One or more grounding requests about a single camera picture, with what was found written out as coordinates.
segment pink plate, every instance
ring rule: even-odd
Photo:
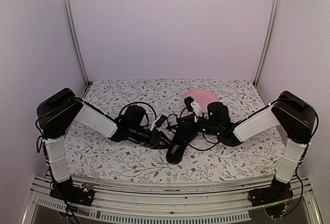
[[[197,100],[198,104],[200,104],[202,108],[202,112],[207,113],[207,105],[212,102],[218,102],[217,96],[207,90],[204,89],[194,89],[188,91],[184,96],[183,100],[187,97],[191,96],[194,100]]]

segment floral pattern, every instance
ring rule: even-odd
[[[157,115],[179,114],[184,107],[182,97],[192,89],[215,93],[229,108],[233,122],[241,120],[264,106],[250,81],[206,79],[156,79],[95,81],[86,101],[111,117],[128,103],[144,101]],[[153,113],[148,107],[150,120]],[[169,138],[173,134],[162,130]],[[216,138],[207,136],[215,142]],[[198,148],[210,146],[201,135],[191,142]],[[276,173],[284,152],[279,132],[267,130],[237,147],[222,144],[205,152],[187,147],[177,165],[166,162],[166,150],[156,150],[130,141],[112,142],[97,132],[73,123],[65,138],[69,172],[74,175],[108,180],[144,183],[184,183],[238,180]]]

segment vertical metal rail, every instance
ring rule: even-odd
[[[62,0],[62,1],[63,1],[65,15],[67,17],[71,40],[72,40],[74,51],[76,54],[79,71],[81,73],[81,77],[82,77],[82,80],[84,81],[85,86],[88,86],[89,79],[88,79],[86,67],[85,67],[85,64],[83,61],[83,57],[81,56],[81,51],[80,51],[80,47],[79,47],[79,43],[78,43],[78,37],[77,37],[76,29],[74,26],[74,22],[73,22],[70,0]]]
[[[278,7],[279,7],[279,0],[273,0],[271,14],[270,14],[269,23],[268,23],[267,34],[266,34],[265,42],[263,44],[262,53],[261,53],[260,61],[258,64],[258,69],[257,69],[256,75],[253,80],[253,85],[256,88],[258,88],[258,86],[260,84],[262,72],[263,72],[263,69],[265,68],[265,63],[266,63],[269,47],[270,47],[272,36],[273,36]]]

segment vent grille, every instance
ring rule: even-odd
[[[65,212],[65,204],[58,200],[39,197],[38,204],[53,210]],[[230,224],[251,220],[248,211],[207,217],[140,217],[111,214],[106,211],[89,210],[84,218],[102,220],[115,224]]]

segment white wall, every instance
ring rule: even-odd
[[[0,223],[17,224],[34,175],[45,170],[37,105],[64,87],[84,88],[62,0],[0,0],[0,64]]]
[[[324,223],[330,223],[330,0],[281,0],[260,94],[265,101],[290,90],[315,107],[320,128],[304,170]]]
[[[252,79],[272,0],[71,0],[91,80]]]

